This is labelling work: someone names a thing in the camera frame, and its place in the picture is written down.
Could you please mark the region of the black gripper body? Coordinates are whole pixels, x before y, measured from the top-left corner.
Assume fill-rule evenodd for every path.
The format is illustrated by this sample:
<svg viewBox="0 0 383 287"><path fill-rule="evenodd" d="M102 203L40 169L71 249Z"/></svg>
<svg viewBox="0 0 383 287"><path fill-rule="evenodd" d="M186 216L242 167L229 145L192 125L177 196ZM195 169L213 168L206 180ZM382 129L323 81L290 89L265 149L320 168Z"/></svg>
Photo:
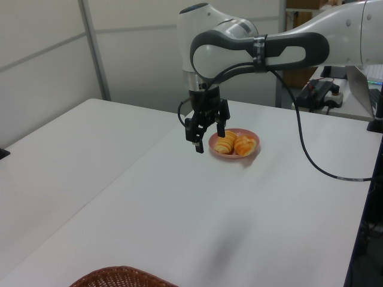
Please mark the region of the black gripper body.
<svg viewBox="0 0 383 287"><path fill-rule="evenodd" d="M221 101L219 87L213 87L209 90L189 91L189 98L194 113L209 113L215 119L215 114Z"/></svg>

